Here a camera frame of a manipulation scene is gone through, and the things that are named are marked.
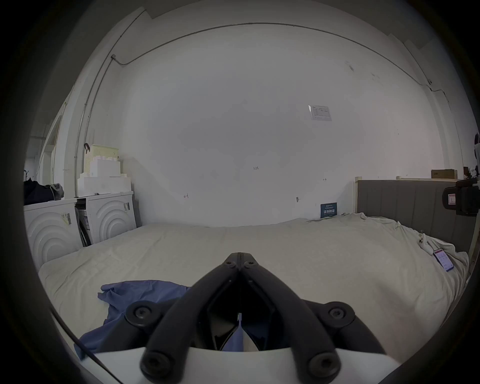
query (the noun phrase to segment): barcode label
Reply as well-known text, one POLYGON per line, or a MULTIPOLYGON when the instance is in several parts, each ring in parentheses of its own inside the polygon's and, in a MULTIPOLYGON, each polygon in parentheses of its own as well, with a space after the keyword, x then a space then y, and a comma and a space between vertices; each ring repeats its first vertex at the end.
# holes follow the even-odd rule
POLYGON ((71 225, 72 224, 72 220, 70 219, 70 214, 69 213, 63 213, 61 215, 63 221, 65 221, 65 223, 67 223, 68 225, 71 225))

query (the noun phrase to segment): black cable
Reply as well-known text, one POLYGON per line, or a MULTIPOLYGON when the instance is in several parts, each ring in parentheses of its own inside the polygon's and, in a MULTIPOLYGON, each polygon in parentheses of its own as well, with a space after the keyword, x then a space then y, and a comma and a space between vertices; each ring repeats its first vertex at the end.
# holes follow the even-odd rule
MULTIPOLYGON (((225 24, 225 25, 218 25, 218 26, 215 26, 215 27, 210 27, 210 28, 205 28, 205 29, 201 29, 199 31, 195 31, 195 32, 190 32, 190 33, 187 33, 185 35, 182 35, 182 36, 179 36, 179 37, 176 37, 175 39, 171 39, 169 41, 166 41, 165 43, 162 43, 160 45, 157 45, 156 47, 153 47, 152 49, 149 49, 147 52, 144 52, 142 53, 141 55, 137 56, 136 58, 126 62, 126 63, 121 63, 120 61, 118 61, 114 56, 111 56, 112 60, 116 61, 119 65, 121 66, 126 66, 126 65, 129 65, 131 63, 133 63, 135 60, 139 59, 140 57, 142 56, 145 56, 147 53, 150 53, 152 51, 154 51, 155 49, 158 49, 160 47, 163 47, 164 45, 167 45, 167 44, 170 44, 170 43, 173 43, 174 41, 177 41, 177 40, 180 40, 184 37, 188 37, 188 36, 192 36, 192 35, 195 35, 197 33, 200 33, 200 32, 206 32, 206 31, 212 31, 214 29, 219 29, 219 28, 227 28, 227 27, 233 27, 233 26, 238 26, 238 25, 286 25, 286 26, 290 26, 290 27, 297 27, 297 28, 304 28, 304 29, 310 29, 312 31, 317 31, 317 32, 324 32, 324 33, 327 33, 329 35, 333 35, 333 36, 337 36, 337 37, 340 37, 342 39, 345 39, 345 40, 348 40, 348 41, 351 41, 352 43, 355 43, 355 44, 358 44, 360 45, 361 47, 364 47, 370 51, 372 51, 373 53, 376 53, 377 55, 383 57, 385 60, 387 60, 388 62, 390 62, 391 64, 395 65, 398 69, 400 69, 404 74, 406 74, 410 79, 412 79, 414 82, 416 82, 418 85, 422 86, 422 87, 428 87, 428 89, 430 89, 430 91, 432 92, 442 92, 445 96, 445 99, 447 100, 447 103, 448 103, 448 107, 450 109, 450 113, 453 117, 453 112, 452 112, 452 108, 450 107, 450 102, 448 101, 448 98, 447 98, 447 95, 445 94, 445 91, 443 89, 432 89, 428 84, 422 84, 420 83, 417 79, 415 79, 410 73, 408 73, 407 71, 405 71, 402 67, 400 67, 399 65, 395 64, 393 61, 391 61, 388 57, 382 55, 380 52, 377 52, 376 50, 374 50, 373 48, 370 48, 369 46, 366 46, 362 43, 359 43, 358 41, 355 41, 353 39, 350 39, 348 37, 345 37, 345 36, 342 36, 342 35, 339 35, 339 34, 336 34, 336 33, 333 33, 333 32, 330 32, 330 31, 326 31, 324 29, 319 29, 319 28, 313 28, 313 27, 306 27, 304 25, 298 25, 298 24, 288 24, 288 23, 271 23, 271 22, 254 22, 254 23, 235 23, 235 24, 225 24)), ((453 121, 454 121, 454 124, 455 124, 455 129, 456 129, 456 134, 458 136, 458 144, 460 145, 460 154, 462 156, 462 163, 463 163, 463 153, 462 153, 462 146, 461 146, 461 143, 460 143, 460 135, 458 134, 458 128, 456 127, 456 122, 455 122, 455 118, 453 118, 453 121)))
POLYGON ((119 378, 117 378, 99 359, 97 356, 95 356, 92 352, 88 350, 88 348, 79 340, 77 339, 77 336, 73 334, 73 332, 70 330, 70 328, 65 324, 65 322, 62 320, 60 315, 58 314, 57 310, 53 307, 52 304, 50 304, 50 312, 52 313, 53 317, 55 320, 57 320, 57 323, 60 324, 60 327, 65 331, 65 333, 68 335, 70 339, 82 350, 82 352, 87 355, 92 361, 97 363, 101 368, 103 368, 110 376, 112 376, 119 384, 123 384, 122 381, 120 381, 119 378))

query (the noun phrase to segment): styrofoam block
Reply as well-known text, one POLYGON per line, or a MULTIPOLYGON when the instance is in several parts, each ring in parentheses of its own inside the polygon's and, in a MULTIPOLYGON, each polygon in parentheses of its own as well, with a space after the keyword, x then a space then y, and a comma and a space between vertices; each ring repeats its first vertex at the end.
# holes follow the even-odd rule
POLYGON ((90 163, 91 177, 120 176, 120 162, 94 158, 90 163))
POLYGON ((92 196, 96 193, 130 192, 132 183, 129 177, 80 177, 77 180, 78 196, 92 196))

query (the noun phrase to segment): cardboard box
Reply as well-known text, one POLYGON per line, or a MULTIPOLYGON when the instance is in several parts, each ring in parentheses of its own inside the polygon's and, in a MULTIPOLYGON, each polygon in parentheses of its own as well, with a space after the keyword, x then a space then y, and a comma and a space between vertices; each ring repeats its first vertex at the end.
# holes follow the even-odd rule
POLYGON ((432 169, 432 179, 458 180, 456 169, 432 169))

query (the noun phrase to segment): wooden bed frame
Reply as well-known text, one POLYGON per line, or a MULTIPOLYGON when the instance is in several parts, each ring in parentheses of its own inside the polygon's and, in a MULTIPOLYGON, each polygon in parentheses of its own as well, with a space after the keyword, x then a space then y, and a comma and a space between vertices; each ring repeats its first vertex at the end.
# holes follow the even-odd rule
POLYGON ((480 230, 480 215, 458 216, 442 205, 442 192, 456 180, 355 178, 355 213, 387 217, 426 235, 455 245, 472 258, 480 230))

